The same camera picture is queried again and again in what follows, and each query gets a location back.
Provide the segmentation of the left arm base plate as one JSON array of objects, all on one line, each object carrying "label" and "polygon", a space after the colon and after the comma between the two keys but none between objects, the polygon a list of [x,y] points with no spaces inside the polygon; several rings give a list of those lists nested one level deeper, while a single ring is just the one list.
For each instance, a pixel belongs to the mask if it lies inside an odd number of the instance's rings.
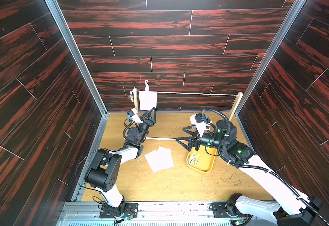
[{"label": "left arm base plate", "polygon": [[135,202],[125,202],[115,208],[108,204],[101,207],[99,218],[123,218],[133,219],[138,216],[139,204]]}]

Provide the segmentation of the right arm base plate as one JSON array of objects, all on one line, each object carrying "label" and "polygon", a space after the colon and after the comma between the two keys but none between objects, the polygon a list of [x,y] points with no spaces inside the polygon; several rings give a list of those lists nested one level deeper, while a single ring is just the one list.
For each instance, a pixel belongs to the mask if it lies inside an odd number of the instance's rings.
[{"label": "right arm base plate", "polygon": [[233,203],[213,202],[209,206],[215,218],[245,218],[249,219],[252,216],[249,214],[242,214]]}]

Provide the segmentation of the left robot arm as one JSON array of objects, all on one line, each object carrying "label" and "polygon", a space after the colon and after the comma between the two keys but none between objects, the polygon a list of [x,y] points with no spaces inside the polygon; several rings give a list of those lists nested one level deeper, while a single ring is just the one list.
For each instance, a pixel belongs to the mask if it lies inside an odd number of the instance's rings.
[{"label": "left robot arm", "polygon": [[142,144],[149,134],[148,130],[156,123],[156,108],[152,107],[141,116],[138,116],[136,108],[132,108],[127,113],[126,121],[129,124],[125,124],[123,130],[125,142],[122,148],[114,151],[99,149],[84,178],[85,182],[105,198],[109,208],[119,212],[123,211],[125,202],[124,196],[116,186],[120,166],[142,155],[144,149]]}]

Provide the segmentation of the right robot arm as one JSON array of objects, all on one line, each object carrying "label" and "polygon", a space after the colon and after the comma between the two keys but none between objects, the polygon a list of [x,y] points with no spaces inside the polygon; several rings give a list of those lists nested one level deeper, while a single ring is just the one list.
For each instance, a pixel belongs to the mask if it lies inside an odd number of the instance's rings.
[{"label": "right robot arm", "polygon": [[188,137],[176,141],[188,151],[213,148],[220,157],[254,179],[272,197],[272,201],[260,201],[234,193],[220,207],[212,205],[214,214],[224,213],[230,218],[248,215],[259,217],[278,226],[310,226],[319,218],[327,226],[329,221],[320,213],[323,202],[300,192],[273,171],[252,148],[237,140],[237,127],[222,112],[206,108],[192,115],[191,126],[184,127]]}]

